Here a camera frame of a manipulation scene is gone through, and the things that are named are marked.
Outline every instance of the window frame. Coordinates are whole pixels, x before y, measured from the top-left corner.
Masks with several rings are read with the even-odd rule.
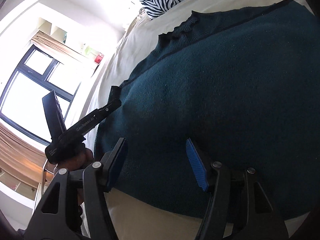
[[[49,66],[47,67],[47,69],[44,71],[44,73],[41,75],[38,72],[36,72],[35,70],[33,70],[32,68],[28,67],[27,65],[25,65],[25,62],[28,60],[28,58],[32,55],[32,53],[38,50],[39,52],[45,54],[46,56],[50,57],[52,59],[51,63],[49,64]],[[80,84],[78,85],[74,95],[66,92],[65,90],[53,85],[52,83],[50,83],[48,81],[48,79],[50,78],[51,74],[54,72],[55,68],[58,66],[60,62],[58,60],[56,60],[55,58],[51,57],[50,55],[48,55],[47,53],[43,52],[41,49],[39,49],[38,47],[36,47],[35,45],[32,45],[30,47],[30,49],[27,51],[27,53],[22,57],[22,59],[20,60],[20,62],[18,63],[17,67],[15,68],[15,70],[12,72],[7,84],[4,87],[4,90],[0,96],[0,118],[5,121],[7,124],[9,124],[10,126],[12,126],[13,128],[15,128],[16,130],[18,130],[19,132],[23,133],[24,135],[27,135],[29,138],[45,145],[48,146],[50,144],[50,142],[48,142],[45,139],[42,139],[41,137],[35,135],[34,133],[31,133],[30,131],[28,131],[27,129],[23,128],[22,126],[20,126],[19,124],[17,124],[16,122],[14,122],[13,120],[9,119],[8,117],[6,117],[3,113],[2,113],[2,106],[5,102],[6,96],[10,90],[11,85],[13,84],[16,76],[18,75],[18,73],[22,73],[23,75],[25,75],[26,77],[28,77],[29,79],[31,79],[33,82],[39,84],[40,86],[44,87],[45,89],[52,91],[54,90],[57,94],[57,96],[67,100],[68,102],[70,102],[69,107],[67,109],[67,112],[65,114],[64,119],[67,117],[70,106],[72,104],[72,101],[79,89]]]

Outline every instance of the white bed sheet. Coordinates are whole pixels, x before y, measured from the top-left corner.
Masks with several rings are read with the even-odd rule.
[[[120,85],[129,78],[135,66],[156,47],[158,35],[172,31],[191,15],[191,11],[212,13],[240,9],[247,6],[268,6],[282,0],[185,0],[164,15],[150,20],[141,13],[130,25],[115,54],[106,63],[105,71],[89,104],[88,113],[104,106],[112,85]],[[295,0],[310,7],[305,0]],[[87,134],[86,146],[93,150],[97,128]],[[113,189],[107,204],[119,239],[194,239],[200,219],[162,211],[127,194]],[[287,221],[291,235],[306,216]]]

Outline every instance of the beige curtain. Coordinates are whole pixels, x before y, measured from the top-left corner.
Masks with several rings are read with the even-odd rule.
[[[90,67],[92,69],[95,69],[97,66],[90,59],[41,31],[37,32],[37,34],[32,37],[31,42],[43,52],[49,54],[65,65],[79,65],[79,67]]]
[[[0,167],[3,170],[37,188],[45,160],[43,152],[21,140],[0,122]]]

